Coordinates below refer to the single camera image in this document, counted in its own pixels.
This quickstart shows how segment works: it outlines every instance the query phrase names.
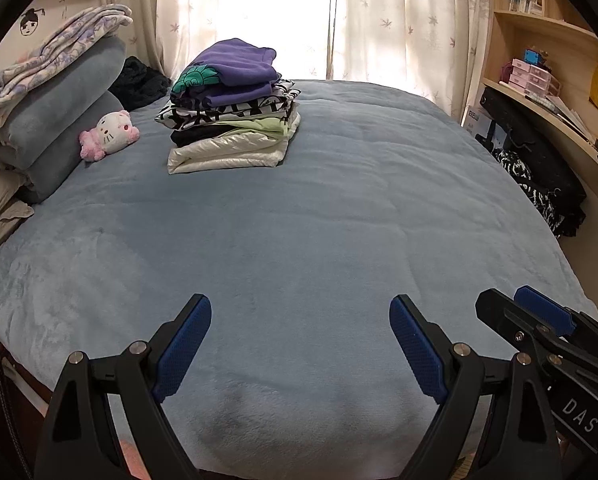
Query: floral blanket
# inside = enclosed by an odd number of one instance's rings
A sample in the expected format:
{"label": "floral blanket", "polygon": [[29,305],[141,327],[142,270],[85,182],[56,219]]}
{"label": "floral blanket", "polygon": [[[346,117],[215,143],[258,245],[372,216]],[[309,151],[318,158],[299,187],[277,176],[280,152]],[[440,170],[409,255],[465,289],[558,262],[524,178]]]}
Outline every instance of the floral blanket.
{"label": "floral blanket", "polygon": [[0,127],[28,92],[53,78],[102,37],[132,23],[132,11],[119,4],[90,7],[75,14],[44,42],[0,72]]}

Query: blue blanket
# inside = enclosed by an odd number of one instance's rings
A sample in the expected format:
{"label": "blue blanket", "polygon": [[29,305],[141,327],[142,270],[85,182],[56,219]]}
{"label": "blue blanket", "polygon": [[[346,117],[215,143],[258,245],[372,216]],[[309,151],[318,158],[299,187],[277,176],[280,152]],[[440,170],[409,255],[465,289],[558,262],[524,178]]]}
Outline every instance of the blue blanket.
{"label": "blue blanket", "polygon": [[501,358],[482,290],[529,284],[598,314],[532,203],[441,110],[371,84],[297,87],[277,168],[168,175],[165,100],[135,111],[141,139],[81,164],[0,248],[0,339],[53,387],[71,351],[117,354],[206,294],[212,325],[164,403],[194,464],[390,478],[436,411],[390,330],[394,295]]}

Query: black and white patterned garment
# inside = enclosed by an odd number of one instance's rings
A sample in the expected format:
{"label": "black and white patterned garment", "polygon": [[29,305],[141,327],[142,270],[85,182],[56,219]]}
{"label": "black and white patterned garment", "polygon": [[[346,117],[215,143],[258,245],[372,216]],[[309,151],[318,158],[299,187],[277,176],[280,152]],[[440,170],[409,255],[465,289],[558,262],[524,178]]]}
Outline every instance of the black and white patterned garment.
{"label": "black and white patterned garment", "polygon": [[159,111],[154,118],[171,130],[187,130],[201,124],[211,124],[216,121],[235,121],[257,117],[284,117],[287,115],[292,102],[301,93],[292,88],[293,81],[279,79],[272,86],[272,95],[238,103],[219,106],[207,110],[189,110],[176,106],[172,101]]}
{"label": "black and white patterned garment", "polygon": [[492,155],[524,190],[526,196],[549,225],[552,233],[559,237],[562,234],[560,226],[564,221],[564,216],[554,209],[549,195],[539,190],[538,186],[532,183],[532,173],[527,164],[515,152],[508,150],[493,150]]}

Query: purple sweatshirt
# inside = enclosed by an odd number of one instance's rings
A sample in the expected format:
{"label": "purple sweatshirt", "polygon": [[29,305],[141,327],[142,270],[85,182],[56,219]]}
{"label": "purple sweatshirt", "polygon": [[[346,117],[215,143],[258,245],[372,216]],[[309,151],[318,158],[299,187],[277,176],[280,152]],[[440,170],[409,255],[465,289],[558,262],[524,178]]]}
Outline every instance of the purple sweatshirt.
{"label": "purple sweatshirt", "polygon": [[190,65],[207,65],[218,72],[220,84],[172,96],[177,105],[216,108],[252,101],[272,93],[271,83],[279,79],[272,62],[273,48],[259,48],[238,38],[218,41],[194,58]]}

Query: metal screw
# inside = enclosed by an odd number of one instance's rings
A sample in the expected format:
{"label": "metal screw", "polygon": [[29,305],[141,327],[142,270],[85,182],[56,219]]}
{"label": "metal screw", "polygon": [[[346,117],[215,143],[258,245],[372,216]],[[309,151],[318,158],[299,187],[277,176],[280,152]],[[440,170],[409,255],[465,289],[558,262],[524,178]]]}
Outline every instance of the metal screw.
{"label": "metal screw", "polygon": [[83,361],[83,352],[78,350],[76,352],[72,352],[68,357],[68,361],[73,365],[79,364],[81,361]]}
{"label": "metal screw", "polygon": [[466,345],[466,343],[457,343],[452,347],[454,353],[460,355],[461,357],[466,357],[466,355],[470,355],[472,349]]}
{"label": "metal screw", "polygon": [[148,347],[145,341],[135,341],[130,345],[130,353],[134,355],[143,354]]}
{"label": "metal screw", "polygon": [[523,366],[527,366],[532,363],[532,358],[523,352],[516,355],[516,360],[519,361]]}

